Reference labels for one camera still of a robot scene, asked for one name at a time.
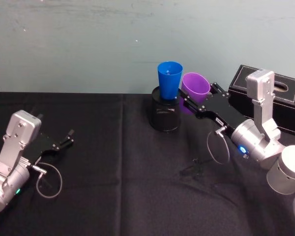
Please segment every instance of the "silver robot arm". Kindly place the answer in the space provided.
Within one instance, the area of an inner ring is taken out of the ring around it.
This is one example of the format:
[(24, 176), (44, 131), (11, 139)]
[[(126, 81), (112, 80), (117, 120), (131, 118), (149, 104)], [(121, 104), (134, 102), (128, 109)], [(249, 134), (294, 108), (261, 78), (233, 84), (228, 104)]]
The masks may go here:
[(254, 104), (254, 121), (246, 120), (231, 136), (260, 166), (269, 170), (266, 178), (281, 194), (295, 192), (295, 145), (278, 142), (281, 132), (272, 118), (274, 72), (258, 70), (247, 77), (247, 96)]
[(30, 163), (22, 158), (22, 153), (36, 138), (40, 126), (40, 119), (22, 110), (10, 119), (0, 153), (0, 211), (30, 177)]

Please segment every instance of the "blue cup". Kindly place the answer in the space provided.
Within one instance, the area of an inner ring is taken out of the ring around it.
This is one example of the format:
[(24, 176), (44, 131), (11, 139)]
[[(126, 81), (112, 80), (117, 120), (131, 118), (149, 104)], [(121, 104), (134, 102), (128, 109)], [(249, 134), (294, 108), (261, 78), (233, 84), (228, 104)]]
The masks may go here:
[(157, 72), (161, 98), (175, 99), (180, 84), (182, 65), (175, 61), (165, 61), (158, 65)]

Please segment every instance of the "purple cup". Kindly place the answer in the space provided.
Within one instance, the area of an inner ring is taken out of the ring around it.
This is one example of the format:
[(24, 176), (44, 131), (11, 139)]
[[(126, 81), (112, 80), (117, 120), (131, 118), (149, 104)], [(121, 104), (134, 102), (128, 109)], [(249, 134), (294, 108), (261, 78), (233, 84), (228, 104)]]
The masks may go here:
[[(184, 74), (182, 78), (181, 90), (189, 94), (189, 96), (197, 103), (202, 103), (210, 92), (210, 83), (202, 75), (189, 72)], [(192, 112), (183, 105), (183, 99), (179, 101), (180, 110), (186, 114), (192, 114)]]

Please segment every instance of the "table surface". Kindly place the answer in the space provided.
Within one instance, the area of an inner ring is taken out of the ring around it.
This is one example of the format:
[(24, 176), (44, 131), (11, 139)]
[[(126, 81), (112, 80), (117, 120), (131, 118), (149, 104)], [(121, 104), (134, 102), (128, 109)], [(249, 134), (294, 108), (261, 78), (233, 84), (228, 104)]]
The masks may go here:
[[(142, 94), (1, 92), (0, 150), (20, 109), (42, 113), (41, 131), (56, 140), (74, 129), (75, 144), (45, 157), (59, 159), (61, 194), (40, 197), (38, 174), (31, 173), (0, 213), (0, 235), (295, 236), (295, 194), (274, 192), (266, 171), (229, 140), (228, 164), (206, 162), (198, 175), (183, 171), (193, 159), (211, 159), (207, 134), (217, 126), (182, 115), (177, 131), (158, 132), (148, 122), (150, 103)], [(295, 144), (295, 136), (283, 133), (281, 142)]]

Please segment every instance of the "plastic cup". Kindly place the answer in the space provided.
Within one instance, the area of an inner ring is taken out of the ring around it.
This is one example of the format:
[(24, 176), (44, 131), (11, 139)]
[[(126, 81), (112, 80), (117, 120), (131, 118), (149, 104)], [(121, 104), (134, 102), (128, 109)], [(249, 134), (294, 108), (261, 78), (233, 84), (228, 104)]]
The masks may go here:
[[(182, 78), (181, 90), (189, 94), (189, 96), (197, 103), (202, 103), (210, 92), (210, 83), (202, 75), (189, 72), (184, 74)], [(192, 114), (188, 108), (183, 105), (183, 99), (179, 101), (180, 109), (186, 114)]]
[(182, 74), (182, 65), (175, 61), (165, 61), (157, 67), (160, 96), (165, 100), (177, 97)]

